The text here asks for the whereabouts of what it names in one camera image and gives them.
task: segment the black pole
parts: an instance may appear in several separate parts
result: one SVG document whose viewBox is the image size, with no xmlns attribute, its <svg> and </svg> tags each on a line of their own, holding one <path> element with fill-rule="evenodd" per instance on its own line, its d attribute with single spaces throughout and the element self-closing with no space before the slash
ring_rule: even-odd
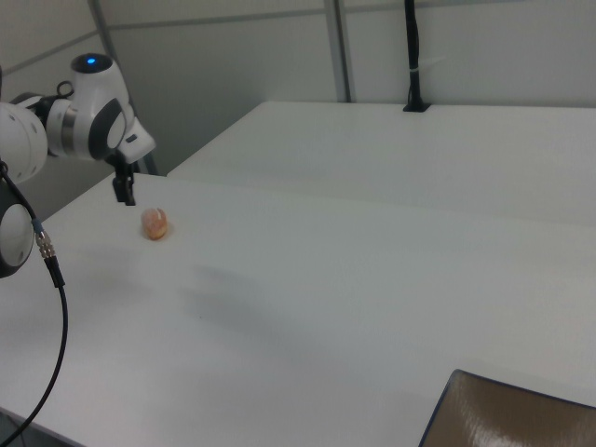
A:
<svg viewBox="0 0 596 447">
<path fill-rule="evenodd" d="M 403 108 L 404 112 L 422 113 L 430 104 L 422 101 L 420 96 L 420 73 L 418 70 L 418 25 L 413 4 L 414 0 L 404 0 L 406 10 L 406 31 L 408 33 L 408 60 L 410 63 L 410 91 L 408 92 L 408 105 Z"/>
</svg>

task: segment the white table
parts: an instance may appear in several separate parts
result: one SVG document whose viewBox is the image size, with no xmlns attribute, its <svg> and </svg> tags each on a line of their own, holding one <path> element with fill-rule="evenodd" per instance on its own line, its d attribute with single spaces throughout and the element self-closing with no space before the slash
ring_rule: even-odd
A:
<svg viewBox="0 0 596 447">
<path fill-rule="evenodd" d="M 402 108 L 266 102 L 169 177 L 596 225 L 596 109 Z"/>
<path fill-rule="evenodd" d="M 46 222 L 71 336 L 40 425 L 89 446 L 415 446 L 455 368 L 596 405 L 596 227 L 255 185 L 138 176 L 126 208 L 108 179 Z M 61 330 L 37 256 L 0 309 L 0 407 L 28 414 Z"/>
</svg>

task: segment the white tabletop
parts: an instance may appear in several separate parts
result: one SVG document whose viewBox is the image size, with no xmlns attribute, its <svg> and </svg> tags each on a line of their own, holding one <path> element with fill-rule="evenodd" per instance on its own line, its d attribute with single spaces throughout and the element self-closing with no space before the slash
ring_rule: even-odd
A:
<svg viewBox="0 0 596 447">
<path fill-rule="evenodd" d="M 596 110 L 267 102 L 170 178 L 596 225 Z"/>
<path fill-rule="evenodd" d="M 46 223 L 71 336 L 38 423 L 89 446 L 417 445 L 461 368 L 596 405 L 596 228 L 138 176 Z M 140 233 L 145 207 L 173 222 Z M 0 282 L 0 406 L 58 350 L 41 260 Z"/>
</svg>

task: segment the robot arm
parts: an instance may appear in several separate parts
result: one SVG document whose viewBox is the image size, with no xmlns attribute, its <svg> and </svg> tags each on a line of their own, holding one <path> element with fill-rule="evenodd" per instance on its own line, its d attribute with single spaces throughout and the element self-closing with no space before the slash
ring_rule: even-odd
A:
<svg viewBox="0 0 596 447">
<path fill-rule="evenodd" d="M 0 103 L 0 158 L 16 183 L 39 171 L 47 152 L 105 160 L 115 167 L 118 201 L 134 205 L 132 164 L 156 143 L 135 116 L 124 78 L 111 58 L 84 54 L 73 60 L 71 69 L 70 99 L 70 94 L 28 94 L 19 96 L 16 104 Z"/>
</svg>

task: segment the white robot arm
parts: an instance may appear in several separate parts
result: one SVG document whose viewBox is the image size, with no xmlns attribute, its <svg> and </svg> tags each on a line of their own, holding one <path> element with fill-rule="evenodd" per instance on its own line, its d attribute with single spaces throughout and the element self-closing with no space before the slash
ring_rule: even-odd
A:
<svg viewBox="0 0 596 447">
<path fill-rule="evenodd" d="M 21 183 L 43 168 L 47 154 L 105 160 L 115 167 L 117 200 L 134 205 L 132 165 L 156 143 L 135 116 L 115 61 L 89 53 L 71 68 L 74 92 L 61 94 L 60 86 L 70 84 L 61 83 L 55 96 L 0 102 L 0 161 Z M 32 244 L 28 213 L 0 179 L 0 278 L 26 261 Z"/>
</svg>

